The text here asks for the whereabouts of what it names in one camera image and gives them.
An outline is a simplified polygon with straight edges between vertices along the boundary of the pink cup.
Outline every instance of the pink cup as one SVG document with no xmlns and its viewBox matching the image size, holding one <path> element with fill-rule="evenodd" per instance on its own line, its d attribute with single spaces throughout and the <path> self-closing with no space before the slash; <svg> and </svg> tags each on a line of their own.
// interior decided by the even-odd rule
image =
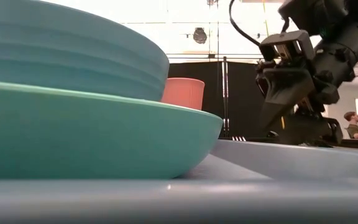
<svg viewBox="0 0 358 224">
<path fill-rule="evenodd" d="M 204 82 L 192 78 L 169 78 L 161 102 L 201 110 L 204 86 Z"/>
</svg>

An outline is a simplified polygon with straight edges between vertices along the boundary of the wall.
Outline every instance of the wall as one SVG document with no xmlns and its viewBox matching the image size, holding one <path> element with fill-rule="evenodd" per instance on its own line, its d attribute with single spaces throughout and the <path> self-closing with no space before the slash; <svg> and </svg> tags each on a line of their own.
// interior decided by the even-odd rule
<svg viewBox="0 0 358 224">
<path fill-rule="evenodd" d="M 349 136 L 344 128 L 348 126 L 348 122 L 343 118 L 344 113 L 348 111 L 356 111 L 356 98 L 358 98 L 358 85 L 345 83 L 339 88 L 341 99 L 335 105 L 328 106 L 328 116 L 339 121 L 342 127 L 344 138 Z"/>
<path fill-rule="evenodd" d="M 229 1 L 207 5 L 206 0 L 43 0 L 72 7 L 110 19 L 148 37 L 166 54 L 219 54 L 260 58 L 257 46 L 241 36 L 229 22 Z M 283 21 L 277 12 L 281 3 L 244 3 L 236 1 L 233 19 L 253 38 L 262 41 L 279 33 Z M 205 44 L 193 40 L 196 27 L 203 28 Z M 290 30 L 297 30 L 290 23 Z M 313 37 L 317 44 L 321 38 Z"/>
</svg>

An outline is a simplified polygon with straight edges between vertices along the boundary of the person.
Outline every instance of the person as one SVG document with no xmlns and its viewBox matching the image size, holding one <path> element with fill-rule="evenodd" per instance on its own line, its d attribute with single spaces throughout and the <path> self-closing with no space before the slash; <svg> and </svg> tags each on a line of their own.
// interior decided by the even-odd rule
<svg viewBox="0 0 358 224">
<path fill-rule="evenodd" d="M 356 112 L 350 111 L 343 116 L 349 122 L 346 128 L 351 139 L 358 139 L 358 115 Z"/>
</svg>

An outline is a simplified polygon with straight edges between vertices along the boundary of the shirt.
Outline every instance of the shirt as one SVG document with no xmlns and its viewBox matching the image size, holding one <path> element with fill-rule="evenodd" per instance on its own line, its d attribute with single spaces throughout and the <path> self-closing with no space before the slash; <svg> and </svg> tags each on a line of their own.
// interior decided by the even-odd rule
<svg viewBox="0 0 358 224">
<path fill-rule="evenodd" d="M 349 124 L 346 130 L 352 139 L 354 139 L 354 134 L 358 134 L 358 126 L 355 124 Z"/>
</svg>

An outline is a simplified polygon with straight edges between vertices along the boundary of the bowl rim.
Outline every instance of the bowl rim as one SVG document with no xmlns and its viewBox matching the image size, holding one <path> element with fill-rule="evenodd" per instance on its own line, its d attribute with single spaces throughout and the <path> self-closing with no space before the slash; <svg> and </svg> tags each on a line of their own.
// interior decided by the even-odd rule
<svg viewBox="0 0 358 224">
<path fill-rule="evenodd" d="M 95 99 L 95 100 L 106 100 L 113 101 L 119 103 L 130 103 L 137 105 L 147 105 L 154 106 L 159 108 L 166 108 L 170 110 L 181 110 L 185 112 L 198 113 L 205 116 L 210 116 L 212 118 L 219 119 L 221 121 L 222 118 L 216 116 L 215 114 L 211 114 L 201 110 L 195 110 L 192 108 L 187 108 L 184 106 L 170 105 L 167 103 L 161 103 L 158 101 L 150 101 L 150 100 L 141 100 L 135 98 L 127 98 L 122 96 L 115 95 L 107 95 L 100 93 L 88 93 L 82 91 L 74 91 L 74 90 L 62 90 L 57 88 L 47 88 L 41 86 L 32 86 L 32 85 L 23 85 L 23 84 L 15 84 L 15 83 L 5 83 L 0 82 L 0 90 L 2 91 L 16 91 L 22 93 L 33 93 L 33 94 L 43 94 L 43 95 L 57 95 L 57 96 L 66 96 L 66 97 L 77 97 L 77 98 L 87 98 L 87 99 Z"/>
</svg>

